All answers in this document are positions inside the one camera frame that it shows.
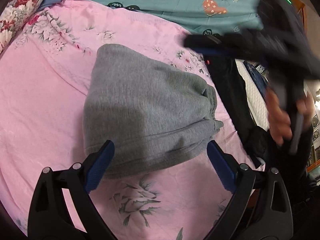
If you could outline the person's right hand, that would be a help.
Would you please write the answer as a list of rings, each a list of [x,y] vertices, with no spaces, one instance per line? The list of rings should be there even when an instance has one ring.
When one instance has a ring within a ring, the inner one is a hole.
[[[315,113],[311,93],[307,90],[304,98],[298,100],[296,105],[298,112],[304,116],[303,132],[305,132],[311,127],[311,118]],[[289,115],[280,108],[278,97],[270,88],[266,90],[266,107],[270,135],[276,144],[281,146],[284,140],[291,140],[292,138],[291,121]]]

